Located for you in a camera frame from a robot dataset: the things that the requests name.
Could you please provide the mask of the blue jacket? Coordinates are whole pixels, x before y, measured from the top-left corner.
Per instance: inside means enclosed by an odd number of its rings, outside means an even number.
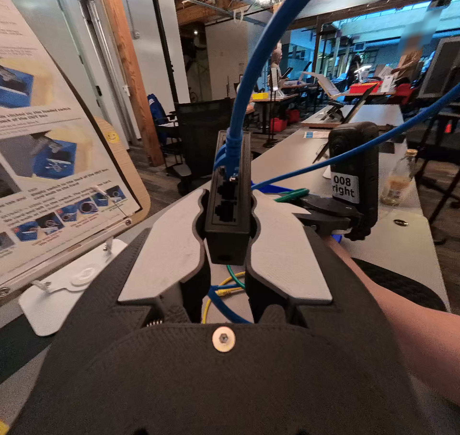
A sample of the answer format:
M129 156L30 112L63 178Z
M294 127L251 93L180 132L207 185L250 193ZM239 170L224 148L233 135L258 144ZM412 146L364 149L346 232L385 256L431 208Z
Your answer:
M157 126L168 123L169 119L157 97L151 93L147 95L147 100L154 125Z

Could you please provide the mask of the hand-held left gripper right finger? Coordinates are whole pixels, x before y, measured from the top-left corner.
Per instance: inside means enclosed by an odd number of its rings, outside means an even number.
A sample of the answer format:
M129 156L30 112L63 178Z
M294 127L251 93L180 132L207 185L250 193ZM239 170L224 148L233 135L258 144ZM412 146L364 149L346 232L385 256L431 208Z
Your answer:
M254 276L286 300L330 304L332 294L299 219L310 213L260 191L253 198L257 230L247 262Z

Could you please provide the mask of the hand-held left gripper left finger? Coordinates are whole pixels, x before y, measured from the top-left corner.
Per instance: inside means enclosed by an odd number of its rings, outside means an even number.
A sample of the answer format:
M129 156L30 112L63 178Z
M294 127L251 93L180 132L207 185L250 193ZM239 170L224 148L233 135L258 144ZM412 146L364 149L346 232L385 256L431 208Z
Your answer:
M201 225L209 191L196 189L153 223L118 302L202 304L209 291L209 263Z

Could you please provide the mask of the black office chair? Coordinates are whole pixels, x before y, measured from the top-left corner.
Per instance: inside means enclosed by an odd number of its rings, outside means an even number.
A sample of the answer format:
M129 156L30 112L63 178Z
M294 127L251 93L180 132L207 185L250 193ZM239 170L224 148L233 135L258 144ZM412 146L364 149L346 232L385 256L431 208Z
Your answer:
M220 131L230 125L234 99L175 104L184 163L174 167L178 192L185 196L213 174Z

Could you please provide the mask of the wooden instruction board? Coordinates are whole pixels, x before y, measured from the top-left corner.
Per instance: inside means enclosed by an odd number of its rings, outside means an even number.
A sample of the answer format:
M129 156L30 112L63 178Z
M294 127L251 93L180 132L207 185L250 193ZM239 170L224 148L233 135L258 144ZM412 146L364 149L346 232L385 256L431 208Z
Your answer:
M93 116L13 0L1 0L1 297L146 217L114 130Z

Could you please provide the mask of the black network switch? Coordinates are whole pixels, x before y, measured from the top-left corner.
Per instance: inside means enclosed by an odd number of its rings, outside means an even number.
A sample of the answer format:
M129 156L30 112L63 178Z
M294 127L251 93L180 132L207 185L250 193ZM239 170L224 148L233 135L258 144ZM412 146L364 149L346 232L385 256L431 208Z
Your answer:
M244 265L252 232L251 161L250 133L243 131L238 172L226 179L220 166L211 176L204 231L214 264Z

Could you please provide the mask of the person's right forearm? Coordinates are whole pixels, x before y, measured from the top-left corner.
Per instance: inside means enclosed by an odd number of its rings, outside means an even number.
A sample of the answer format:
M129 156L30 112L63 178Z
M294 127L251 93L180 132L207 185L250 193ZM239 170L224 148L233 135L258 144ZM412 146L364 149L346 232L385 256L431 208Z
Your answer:
M425 385L460 405L460 317L407 300L368 277L332 237L328 246L361 280L391 324L408 369Z

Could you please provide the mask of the red plastic bin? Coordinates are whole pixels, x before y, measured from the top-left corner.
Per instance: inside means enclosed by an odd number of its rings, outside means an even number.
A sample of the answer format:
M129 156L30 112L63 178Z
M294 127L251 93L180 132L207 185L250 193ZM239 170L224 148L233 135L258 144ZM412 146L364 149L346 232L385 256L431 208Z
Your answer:
M371 93L378 93L380 87L382 86L383 81L368 81L363 83L354 83L348 90L349 94L358 94L362 95L368 90L371 90Z

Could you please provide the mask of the glass bottle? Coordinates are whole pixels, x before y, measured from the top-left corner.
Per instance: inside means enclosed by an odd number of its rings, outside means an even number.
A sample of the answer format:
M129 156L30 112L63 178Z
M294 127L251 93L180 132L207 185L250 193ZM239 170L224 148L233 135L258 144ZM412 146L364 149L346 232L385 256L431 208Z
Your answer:
M383 191L380 195L380 202L388 206L398 206L407 193L412 180L416 175L417 168L416 149L407 149L388 175Z

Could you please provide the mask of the black pole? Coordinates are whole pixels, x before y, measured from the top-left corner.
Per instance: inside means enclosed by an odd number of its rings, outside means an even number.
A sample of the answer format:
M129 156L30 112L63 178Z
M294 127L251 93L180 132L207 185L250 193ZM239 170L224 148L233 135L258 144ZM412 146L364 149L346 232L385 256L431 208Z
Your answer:
M154 11L155 11L155 18L156 18L159 37L160 37L161 47L163 51L163 56L165 60L167 76L168 76L169 85L171 89L172 100L174 104L178 104L179 100L178 100L176 83L174 79L173 64L171 61L169 48L167 44L167 37L166 37L166 32L165 32L164 24L162 20L160 3L159 3L159 0L152 0L152 2L153 2Z

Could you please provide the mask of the wooden post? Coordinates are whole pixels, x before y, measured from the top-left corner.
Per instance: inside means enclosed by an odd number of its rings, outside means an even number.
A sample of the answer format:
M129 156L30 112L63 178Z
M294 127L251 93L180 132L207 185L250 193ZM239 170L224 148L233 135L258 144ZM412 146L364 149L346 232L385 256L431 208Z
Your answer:
M152 167L164 165L163 153L147 101L141 70L135 53L122 0L100 0L107 17L111 36L128 86L130 104L144 150Z

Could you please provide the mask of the dark framed screen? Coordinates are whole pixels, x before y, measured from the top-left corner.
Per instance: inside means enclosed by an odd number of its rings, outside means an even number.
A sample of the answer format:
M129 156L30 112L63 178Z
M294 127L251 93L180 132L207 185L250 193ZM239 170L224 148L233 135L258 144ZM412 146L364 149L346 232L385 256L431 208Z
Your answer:
M418 99L440 98L459 83L460 36L439 41L435 54L420 86Z

